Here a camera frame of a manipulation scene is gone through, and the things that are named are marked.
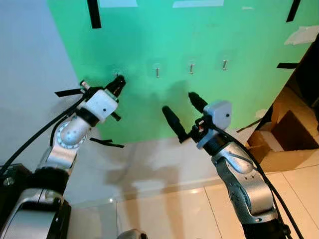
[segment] white wall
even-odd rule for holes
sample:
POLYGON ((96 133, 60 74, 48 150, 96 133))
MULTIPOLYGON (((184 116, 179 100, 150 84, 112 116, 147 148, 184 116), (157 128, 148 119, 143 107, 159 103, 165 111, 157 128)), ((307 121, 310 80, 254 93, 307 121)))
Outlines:
MULTIPOLYGON (((0 0, 0 78, 2 164, 75 101, 54 95, 78 87, 78 81, 45 0, 0 0)), ((245 141, 250 133, 244 131, 239 138, 245 141)), ((96 130, 92 135, 99 137, 96 130)), ((49 132, 16 162, 34 170, 48 141, 49 132)), ((124 149, 87 142, 79 150, 65 197, 74 204, 216 177, 209 156, 191 140, 179 145, 169 138, 124 149)))

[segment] green board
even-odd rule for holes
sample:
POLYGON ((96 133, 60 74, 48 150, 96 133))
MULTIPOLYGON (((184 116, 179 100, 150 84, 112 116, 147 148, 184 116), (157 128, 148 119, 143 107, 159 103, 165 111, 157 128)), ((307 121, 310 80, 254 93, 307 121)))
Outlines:
POLYGON ((232 128, 250 124, 293 72, 276 69, 277 64, 299 62, 309 47, 284 45, 285 40, 299 26, 319 24, 318 0, 301 1, 289 23, 292 0, 225 0, 221 7, 196 8, 172 8, 173 3, 137 0, 138 7, 100 7, 102 28, 92 29, 85 0, 48 0, 78 80, 106 85, 120 72, 128 81, 117 109, 122 120, 108 118, 100 125, 103 139, 123 143, 174 136, 163 105, 190 130, 199 114, 189 91, 208 102, 232 102, 232 128), (226 71, 223 59, 229 60, 226 71))

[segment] white paper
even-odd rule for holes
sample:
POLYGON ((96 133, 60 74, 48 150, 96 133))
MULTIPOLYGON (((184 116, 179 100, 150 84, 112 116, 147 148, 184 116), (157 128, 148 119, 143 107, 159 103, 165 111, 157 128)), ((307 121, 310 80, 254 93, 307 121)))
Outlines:
POLYGON ((138 7, 136 0, 100 0, 100 7, 138 7))
POLYGON ((186 0, 175 1, 173 8, 224 6, 224 0, 186 0))
POLYGON ((317 26, 300 26, 298 31, 291 34, 285 41, 285 45, 288 44, 302 44, 314 42, 319 33, 319 25, 317 26))

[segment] tile floor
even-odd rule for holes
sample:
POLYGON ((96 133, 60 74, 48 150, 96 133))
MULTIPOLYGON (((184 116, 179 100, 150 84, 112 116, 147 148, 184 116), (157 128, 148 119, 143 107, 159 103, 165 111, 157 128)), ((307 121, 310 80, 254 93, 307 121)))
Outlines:
MULTIPOLYGON (((319 238, 319 165, 269 174, 304 238, 319 238)), ((280 206, 283 219, 297 238, 280 206)), ((158 196, 73 208, 69 239, 115 239, 116 234, 139 228, 151 239, 244 239, 223 184, 158 196)))

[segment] black tape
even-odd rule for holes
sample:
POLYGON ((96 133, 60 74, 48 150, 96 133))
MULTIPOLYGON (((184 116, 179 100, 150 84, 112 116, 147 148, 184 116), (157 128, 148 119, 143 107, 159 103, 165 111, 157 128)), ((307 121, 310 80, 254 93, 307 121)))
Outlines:
POLYGON ((298 63, 283 63, 280 62, 277 66, 277 68, 282 68, 282 69, 295 69, 298 66, 298 63))
POLYGON ((101 28, 98 0, 87 0, 91 17, 92 28, 101 28))
POLYGON ((300 4, 300 0, 293 1, 293 4, 291 5, 286 22, 290 22, 294 20, 299 4, 300 4))

